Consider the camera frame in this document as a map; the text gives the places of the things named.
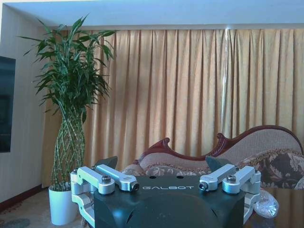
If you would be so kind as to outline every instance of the plastic bag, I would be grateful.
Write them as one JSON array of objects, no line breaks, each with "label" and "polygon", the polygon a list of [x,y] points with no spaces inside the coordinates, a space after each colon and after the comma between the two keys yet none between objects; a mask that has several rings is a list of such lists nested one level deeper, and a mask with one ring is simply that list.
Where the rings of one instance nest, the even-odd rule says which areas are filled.
[{"label": "plastic bag", "polygon": [[264,189],[260,191],[260,200],[253,205],[255,212],[264,218],[274,218],[279,211],[279,203]]}]

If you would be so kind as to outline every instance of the braided plant stem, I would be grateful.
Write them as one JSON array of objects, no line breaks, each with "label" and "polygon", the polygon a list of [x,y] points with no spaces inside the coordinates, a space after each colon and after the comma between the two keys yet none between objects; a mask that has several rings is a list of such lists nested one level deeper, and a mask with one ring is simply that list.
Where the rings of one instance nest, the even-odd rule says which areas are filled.
[{"label": "braided plant stem", "polygon": [[82,128],[81,114],[69,112],[63,115],[55,144],[52,185],[55,191],[68,191],[70,172],[81,167],[84,160],[85,135]]}]

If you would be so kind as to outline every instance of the bolt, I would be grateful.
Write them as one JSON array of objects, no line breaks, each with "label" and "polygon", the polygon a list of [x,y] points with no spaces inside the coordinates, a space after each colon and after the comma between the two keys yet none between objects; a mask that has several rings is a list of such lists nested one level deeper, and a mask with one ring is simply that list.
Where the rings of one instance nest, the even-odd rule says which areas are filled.
[{"label": "bolt", "polygon": [[199,188],[203,191],[207,190],[208,184],[205,182],[199,183]]},{"label": "bolt", "polygon": [[131,185],[131,191],[137,191],[139,189],[139,183],[133,183]]},{"label": "bolt", "polygon": [[102,183],[103,184],[108,184],[108,183],[110,183],[111,182],[111,178],[109,177],[109,176],[103,176],[102,178],[101,178],[101,181],[102,181]]},{"label": "bolt", "polygon": [[234,175],[229,175],[229,176],[227,176],[227,181],[228,181],[229,183],[235,183],[236,180],[237,180],[237,178],[236,178]]}]

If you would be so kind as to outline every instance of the lucky bamboo plant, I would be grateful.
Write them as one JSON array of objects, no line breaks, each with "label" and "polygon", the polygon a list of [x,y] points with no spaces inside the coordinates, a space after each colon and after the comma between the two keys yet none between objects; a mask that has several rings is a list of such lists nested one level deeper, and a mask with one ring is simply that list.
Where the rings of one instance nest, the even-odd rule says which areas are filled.
[{"label": "lucky bamboo plant", "polygon": [[21,37],[38,43],[34,47],[36,61],[47,60],[41,69],[42,74],[37,76],[37,93],[46,92],[42,104],[50,99],[57,107],[55,112],[59,110],[62,114],[51,175],[55,191],[70,190],[70,172],[83,166],[85,136],[82,124],[86,120],[86,108],[95,104],[98,96],[108,95],[109,91],[105,75],[96,67],[105,67],[106,64],[95,58],[94,52],[100,48],[107,60],[112,58],[113,47],[103,37],[115,31],[91,34],[81,30],[85,19],[77,20],[66,35],[62,32],[66,26],[50,29],[40,21],[46,30],[45,39]]}]

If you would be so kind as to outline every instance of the beige curtain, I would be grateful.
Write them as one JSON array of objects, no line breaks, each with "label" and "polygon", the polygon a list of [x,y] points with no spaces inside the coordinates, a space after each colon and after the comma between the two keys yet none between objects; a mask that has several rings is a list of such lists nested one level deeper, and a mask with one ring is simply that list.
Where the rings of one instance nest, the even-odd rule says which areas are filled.
[{"label": "beige curtain", "polygon": [[[117,155],[122,169],[164,137],[181,154],[208,153],[221,129],[225,31],[119,31],[108,41],[115,49],[107,72],[111,91],[88,110],[85,164]],[[44,185],[58,119],[46,119]]]},{"label": "beige curtain", "polygon": [[304,30],[228,31],[223,133],[274,124],[304,143]]},{"label": "beige curtain", "polygon": [[[117,155],[122,169],[164,137],[177,152],[198,156],[218,132],[235,137],[263,124],[284,126],[304,143],[304,30],[228,30],[227,41],[223,30],[120,31],[108,41],[116,56],[107,72],[111,92],[88,110],[86,165]],[[50,115],[46,186],[60,125]]]}]

